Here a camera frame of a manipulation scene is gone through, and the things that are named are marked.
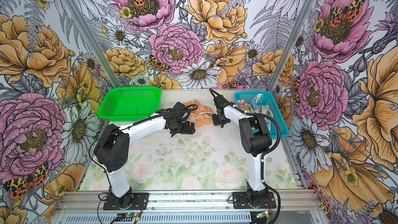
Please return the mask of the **orange bunny towel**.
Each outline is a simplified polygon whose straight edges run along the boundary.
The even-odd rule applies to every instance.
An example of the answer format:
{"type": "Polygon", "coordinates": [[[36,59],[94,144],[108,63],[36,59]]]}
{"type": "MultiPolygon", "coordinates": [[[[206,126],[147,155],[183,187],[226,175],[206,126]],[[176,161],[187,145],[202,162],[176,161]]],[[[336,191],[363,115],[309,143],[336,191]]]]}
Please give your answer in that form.
{"type": "Polygon", "coordinates": [[[211,108],[208,106],[202,105],[198,100],[193,100],[193,101],[184,103],[184,105],[186,107],[188,107],[189,105],[193,105],[193,104],[197,105],[198,108],[190,114],[188,121],[194,122],[196,129],[202,129],[202,128],[207,128],[207,127],[213,126],[214,124],[213,124],[212,116],[213,116],[214,112],[211,110],[211,108]]]}

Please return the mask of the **teal plastic basket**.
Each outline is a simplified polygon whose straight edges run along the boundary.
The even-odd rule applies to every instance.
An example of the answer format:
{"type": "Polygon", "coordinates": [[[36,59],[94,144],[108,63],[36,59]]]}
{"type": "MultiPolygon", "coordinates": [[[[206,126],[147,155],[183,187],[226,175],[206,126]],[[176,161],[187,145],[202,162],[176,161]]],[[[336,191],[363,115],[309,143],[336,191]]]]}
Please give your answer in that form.
{"type": "Polygon", "coordinates": [[[234,94],[235,103],[238,100],[250,100],[257,94],[264,94],[262,103],[268,105],[274,117],[272,117],[277,123],[281,131],[281,137],[285,138],[289,136],[289,130],[285,123],[285,120],[277,106],[274,96],[268,91],[241,91],[234,94]]]}

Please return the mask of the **green plastic basket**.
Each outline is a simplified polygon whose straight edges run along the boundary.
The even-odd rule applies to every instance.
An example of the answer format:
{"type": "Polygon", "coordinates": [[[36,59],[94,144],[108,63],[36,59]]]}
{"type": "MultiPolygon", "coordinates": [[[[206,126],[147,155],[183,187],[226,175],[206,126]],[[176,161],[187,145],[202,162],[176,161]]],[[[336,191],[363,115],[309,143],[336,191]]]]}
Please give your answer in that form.
{"type": "Polygon", "coordinates": [[[119,87],[104,97],[98,116],[114,122],[142,120],[160,109],[162,91],[158,87],[119,87]]]}

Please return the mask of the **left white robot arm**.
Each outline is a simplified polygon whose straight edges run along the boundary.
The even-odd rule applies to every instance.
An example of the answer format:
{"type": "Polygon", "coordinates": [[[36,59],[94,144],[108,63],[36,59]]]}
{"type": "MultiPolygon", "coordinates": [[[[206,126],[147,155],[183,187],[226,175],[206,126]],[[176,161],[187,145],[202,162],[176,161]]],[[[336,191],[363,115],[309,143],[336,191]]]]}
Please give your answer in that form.
{"type": "Polygon", "coordinates": [[[110,124],[105,128],[93,152],[99,165],[105,170],[110,186],[108,198],[116,201],[115,207],[127,209],[133,204],[132,188],[127,181],[124,168],[130,145],[163,129],[169,130],[171,136],[194,134],[195,123],[189,122],[188,119],[198,107],[197,104],[185,106],[177,102],[172,108],[158,110],[147,118],[126,127],[110,124]]]}

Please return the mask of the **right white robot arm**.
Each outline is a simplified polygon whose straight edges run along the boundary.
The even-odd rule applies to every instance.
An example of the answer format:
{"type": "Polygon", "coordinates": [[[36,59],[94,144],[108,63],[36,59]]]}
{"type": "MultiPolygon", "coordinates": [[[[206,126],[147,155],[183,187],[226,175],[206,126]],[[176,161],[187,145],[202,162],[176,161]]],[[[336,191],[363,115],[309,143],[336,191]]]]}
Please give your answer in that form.
{"type": "Polygon", "coordinates": [[[220,127],[231,122],[237,124],[242,147],[252,158],[246,195],[248,202],[257,207],[269,196],[264,179],[264,158],[272,145],[272,137],[265,117],[240,109],[214,89],[209,92],[217,111],[212,115],[213,124],[220,127]]]}

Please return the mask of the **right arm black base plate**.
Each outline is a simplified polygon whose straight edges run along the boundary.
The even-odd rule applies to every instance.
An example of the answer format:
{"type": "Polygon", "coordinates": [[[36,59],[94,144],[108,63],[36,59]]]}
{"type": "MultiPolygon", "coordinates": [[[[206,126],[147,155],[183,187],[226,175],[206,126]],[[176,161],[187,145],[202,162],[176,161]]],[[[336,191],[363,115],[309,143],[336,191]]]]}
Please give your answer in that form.
{"type": "Polygon", "coordinates": [[[249,191],[233,192],[232,204],[235,209],[276,209],[276,198],[272,192],[254,194],[249,191]]]}

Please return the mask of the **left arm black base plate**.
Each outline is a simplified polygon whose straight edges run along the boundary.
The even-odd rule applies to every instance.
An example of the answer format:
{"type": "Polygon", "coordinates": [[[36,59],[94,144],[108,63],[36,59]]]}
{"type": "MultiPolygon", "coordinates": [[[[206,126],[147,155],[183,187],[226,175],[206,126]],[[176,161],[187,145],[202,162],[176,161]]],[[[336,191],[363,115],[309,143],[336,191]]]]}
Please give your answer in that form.
{"type": "Polygon", "coordinates": [[[127,192],[121,198],[117,198],[114,194],[106,197],[103,210],[145,210],[148,204],[149,193],[127,192]]]}

